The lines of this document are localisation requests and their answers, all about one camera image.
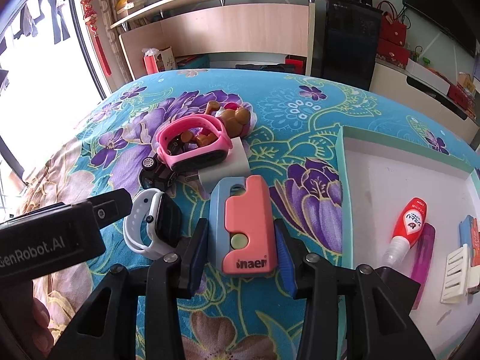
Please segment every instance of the bed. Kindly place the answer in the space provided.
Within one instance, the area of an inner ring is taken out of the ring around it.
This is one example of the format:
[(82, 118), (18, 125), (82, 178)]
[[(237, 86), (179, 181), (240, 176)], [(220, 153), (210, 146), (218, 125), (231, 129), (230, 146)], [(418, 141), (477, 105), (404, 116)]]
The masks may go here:
[[(335, 264), (342, 257), (342, 214), (334, 146), (342, 125), (409, 140), (480, 167), (476, 153), (444, 127), (367, 91), (283, 73), (179, 70), (144, 76), (104, 100), (77, 134), (28, 178), (19, 211), (72, 203), (115, 188), (134, 196), (140, 190), (141, 161), (157, 148), (156, 133), (183, 115), (203, 112), (209, 100), (236, 102), (251, 111), (244, 147), (252, 172), (268, 183), (274, 216), (283, 218), (310, 251)], [(183, 232), (208, 217), (209, 202), (196, 181), (179, 178), (169, 194), (182, 209)], [(55, 338), (112, 264), (150, 264), (128, 249), (121, 222), (103, 229), (102, 236), (104, 255), (35, 281), (34, 295), (49, 308)], [(293, 360), (304, 305), (287, 295), (277, 271), (265, 278), (229, 278), (208, 264), (196, 296), (178, 301), (187, 359), (216, 354)], [(145, 358), (144, 310), (142, 299), (138, 359)]]

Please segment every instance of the pink watch strap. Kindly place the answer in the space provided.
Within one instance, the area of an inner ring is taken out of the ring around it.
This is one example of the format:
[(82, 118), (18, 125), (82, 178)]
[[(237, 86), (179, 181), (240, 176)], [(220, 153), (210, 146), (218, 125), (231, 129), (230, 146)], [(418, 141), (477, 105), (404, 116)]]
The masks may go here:
[[(178, 155), (170, 155), (168, 152), (168, 145), (172, 139), (177, 135), (191, 129), (191, 128), (206, 128), (217, 136), (217, 140), (212, 144), (204, 147), (198, 147)], [(170, 168), (176, 162), (186, 160), (197, 155), (202, 155), (214, 150), (228, 151), (233, 147), (232, 141), (227, 134), (227, 130), (223, 123), (212, 115), (188, 115), (175, 120), (167, 127), (165, 127), (157, 135), (158, 149), (157, 155), (162, 162), (167, 164)]]

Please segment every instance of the red hanging ornament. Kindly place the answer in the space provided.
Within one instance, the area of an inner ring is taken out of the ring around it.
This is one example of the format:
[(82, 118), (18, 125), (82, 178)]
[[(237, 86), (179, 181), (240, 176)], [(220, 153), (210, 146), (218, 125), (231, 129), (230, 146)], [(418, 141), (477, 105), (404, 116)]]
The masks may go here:
[(85, 21), (85, 24), (90, 27), (90, 30), (93, 32), (94, 45), (96, 46), (97, 57), (100, 61), (100, 66), (102, 66), (103, 73), (106, 76), (110, 76), (112, 71), (110, 70), (109, 63), (103, 52), (102, 44), (100, 43), (100, 38), (97, 34), (98, 28), (95, 26), (95, 23), (97, 22), (97, 13), (93, 9), (91, 2), (92, 0), (80, 0), (80, 3), (83, 5), (83, 21)]

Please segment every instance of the pink smartwatch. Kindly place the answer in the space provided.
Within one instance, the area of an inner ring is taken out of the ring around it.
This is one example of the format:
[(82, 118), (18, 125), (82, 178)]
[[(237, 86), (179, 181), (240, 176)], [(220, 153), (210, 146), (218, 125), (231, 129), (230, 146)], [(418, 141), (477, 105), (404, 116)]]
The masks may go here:
[[(206, 128), (215, 134), (217, 140), (204, 147), (171, 155), (168, 150), (169, 142), (191, 128)], [(191, 172), (219, 164), (225, 160), (233, 147), (223, 123), (212, 115), (203, 114), (188, 115), (175, 120), (159, 132), (157, 141), (157, 156), (177, 173)]]

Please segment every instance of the human hand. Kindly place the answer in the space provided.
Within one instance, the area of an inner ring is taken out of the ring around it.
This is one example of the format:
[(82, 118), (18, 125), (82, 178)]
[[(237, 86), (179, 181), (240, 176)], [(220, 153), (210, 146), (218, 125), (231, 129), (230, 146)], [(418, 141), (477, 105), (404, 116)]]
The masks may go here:
[(32, 333), (32, 339), (35, 346), (47, 357), (53, 347), (53, 336), (48, 330), (50, 323), (50, 314), (45, 305), (37, 298), (33, 298), (32, 305), (33, 318), (40, 329)]

